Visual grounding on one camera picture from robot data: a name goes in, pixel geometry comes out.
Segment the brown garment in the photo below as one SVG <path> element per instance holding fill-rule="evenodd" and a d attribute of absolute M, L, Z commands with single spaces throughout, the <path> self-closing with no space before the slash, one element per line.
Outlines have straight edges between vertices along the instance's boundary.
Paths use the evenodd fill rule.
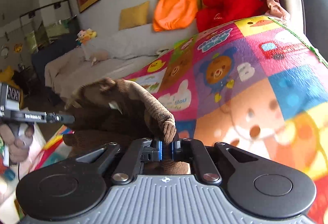
<path fill-rule="evenodd" d="M 169 144 L 177 133 L 174 116 L 139 84 L 100 80 L 81 87 L 65 109 L 75 117 L 75 123 L 68 125 L 75 133 L 63 136 L 74 153 L 109 142 L 127 148 L 135 139 L 158 138 L 163 142 L 162 172 L 188 173 L 186 163 L 170 160 Z"/>

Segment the green string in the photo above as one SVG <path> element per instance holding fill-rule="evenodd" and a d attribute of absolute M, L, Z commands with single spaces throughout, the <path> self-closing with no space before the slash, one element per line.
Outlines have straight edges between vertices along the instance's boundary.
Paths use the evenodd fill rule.
<path fill-rule="evenodd" d="M 284 24 L 282 24 L 281 22 L 275 20 L 272 17 L 267 16 L 268 19 L 272 20 L 273 22 L 275 22 L 276 24 L 278 24 L 279 26 L 283 27 L 284 29 L 288 30 L 292 35 L 294 35 L 297 39 L 299 39 L 301 41 L 301 43 L 303 43 L 307 48 L 309 48 L 313 53 L 315 53 L 315 55 L 318 57 L 319 62 L 323 63 L 327 68 L 328 68 L 328 62 L 326 61 L 326 59 L 319 53 L 319 50 L 315 47 L 313 47 L 313 45 L 309 45 L 308 43 L 304 42 L 304 40 L 298 36 L 295 32 L 293 32 L 292 30 L 290 30 L 288 27 L 286 27 Z"/>

